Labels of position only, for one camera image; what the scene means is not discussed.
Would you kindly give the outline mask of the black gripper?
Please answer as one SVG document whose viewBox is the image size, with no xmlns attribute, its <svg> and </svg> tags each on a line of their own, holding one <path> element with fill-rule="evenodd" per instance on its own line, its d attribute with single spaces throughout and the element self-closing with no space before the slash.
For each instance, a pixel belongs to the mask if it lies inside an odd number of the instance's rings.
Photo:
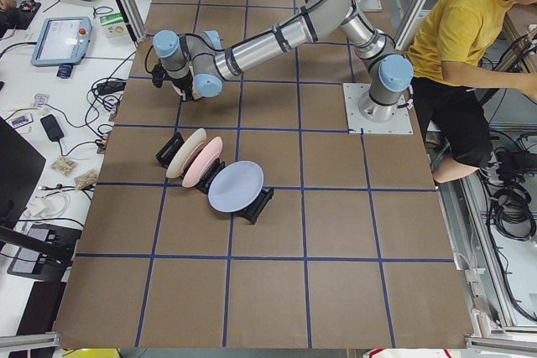
<svg viewBox="0 0 537 358">
<path fill-rule="evenodd" d="M 192 75 L 186 75 L 181 78 L 170 78 L 169 81 L 182 101 L 194 100 Z"/>
</svg>

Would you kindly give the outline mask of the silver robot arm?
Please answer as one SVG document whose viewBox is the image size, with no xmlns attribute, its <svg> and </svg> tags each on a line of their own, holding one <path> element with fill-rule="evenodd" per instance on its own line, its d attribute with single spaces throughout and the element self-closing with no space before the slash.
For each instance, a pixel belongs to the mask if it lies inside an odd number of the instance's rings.
<svg viewBox="0 0 537 358">
<path fill-rule="evenodd" d="M 218 96 L 224 81 L 304 43 L 317 42 L 336 29 L 346 35 L 372 80 L 358 110 L 372 122 L 388 121 L 414 70 L 396 53 L 389 35 L 368 22 L 358 0 L 305 0 L 296 15 L 226 49 L 216 31 L 177 34 L 161 30 L 153 38 L 153 47 L 175 89 L 190 101 L 195 94 Z"/>
</svg>

